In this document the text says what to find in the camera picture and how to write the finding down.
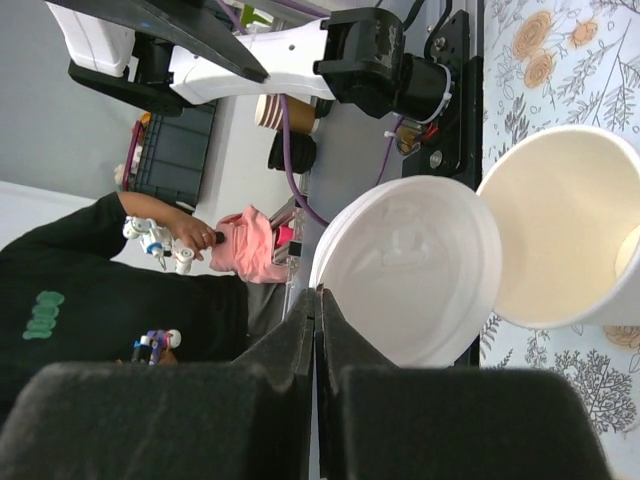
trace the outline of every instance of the screw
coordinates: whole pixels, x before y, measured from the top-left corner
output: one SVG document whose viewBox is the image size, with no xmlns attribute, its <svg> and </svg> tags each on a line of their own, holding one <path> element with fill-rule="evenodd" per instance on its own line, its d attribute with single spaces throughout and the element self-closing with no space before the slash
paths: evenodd
<svg viewBox="0 0 640 480">
<path fill-rule="evenodd" d="M 440 150 L 436 150 L 429 157 L 429 166 L 435 170 L 441 164 L 442 164 L 442 152 Z"/>
<path fill-rule="evenodd" d="M 436 41 L 433 42 L 433 46 L 436 47 L 436 50 L 440 51 L 447 45 L 447 39 L 444 37 L 436 38 Z"/>
</svg>

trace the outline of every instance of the person's arm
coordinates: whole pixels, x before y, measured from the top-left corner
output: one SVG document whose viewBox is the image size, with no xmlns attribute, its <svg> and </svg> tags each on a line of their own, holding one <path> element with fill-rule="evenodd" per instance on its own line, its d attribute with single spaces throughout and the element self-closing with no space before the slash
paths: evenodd
<svg viewBox="0 0 640 480">
<path fill-rule="evenodd" d="M 105 258 L 118 255 L 127 240 L 122 227 L 127 216 L 150 218 L 171 230 L 202 259 L 200 250 L 215 244 L 215 232 L 205 223 L 166 203 L 134 192 L 111 193 L 93 205 L 38 227 L 15 240 L 5 251 L 46 246 L 92 253 Z"/>
</svg>

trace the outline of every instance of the orange flower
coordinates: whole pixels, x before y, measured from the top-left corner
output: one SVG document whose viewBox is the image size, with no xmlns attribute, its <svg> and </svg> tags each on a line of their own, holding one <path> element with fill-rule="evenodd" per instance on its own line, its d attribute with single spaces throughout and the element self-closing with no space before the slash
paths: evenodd
<svg viewBox="0 0 640 480">
<path fill-rule="evenodd" d="M 611 343 L 633 350 L 640 347 L 640 327 L 603 327 L 603 329 Z"/>
<path fill-rule="evenodd" d="M 547 81 L 553 71 L 553 57 L 543 53 L 534 57 L 524 71 L 524 84 L 529 88 L 536 88 Z"/>
<path fill-rule="evenodd" d="M 534 13 L 525 20 L 513 37 L 513 55 L 523 60 L 538 50 L 551 30 L 551 14 Z"/>
<path fill-rule="evenodd" d="M 575 47 L 583 47 L 596 37 L 598 33 L 598 24 L 593 20 L 579 23 L 571 32 L 569 41 Z"/>
</svg>

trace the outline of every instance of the floral tablecloth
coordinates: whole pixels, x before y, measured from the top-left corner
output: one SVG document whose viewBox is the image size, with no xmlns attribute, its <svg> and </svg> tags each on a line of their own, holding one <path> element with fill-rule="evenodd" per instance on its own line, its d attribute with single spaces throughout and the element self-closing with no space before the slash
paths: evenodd
<svg viewBox="0 0 640 480">
<path fill-rule="evenodd" d="M 485 173 L 514 144 L 558 124 L 607 128 L 640 150 L 640 0 L 485 5 Z M 640 327 L 531 331 L 493 315 L 481 340 L 483 366 L 569 380 L 614 474 L 640 480 Z"/>
</svg>

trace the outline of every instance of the person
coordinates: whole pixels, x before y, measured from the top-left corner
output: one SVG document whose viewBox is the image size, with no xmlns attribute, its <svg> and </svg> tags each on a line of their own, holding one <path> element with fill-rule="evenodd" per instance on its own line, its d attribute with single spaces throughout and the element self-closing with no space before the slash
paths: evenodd
<svg viewBox="0 0 640 480">
<path fill-rule="evenodd" d="M 127 216 L 150 218 L 196 252 L 213 247 L 204 222 L 139 193 L 109 194 L 0 251 L 0 409 L 62 361 L 128 361 L 149 330 L 176 329 L 178 362 L 230 361 L 282 319 L 284 285 L 236 276 L 180 276 L 113 261 Z"/>
</svg>

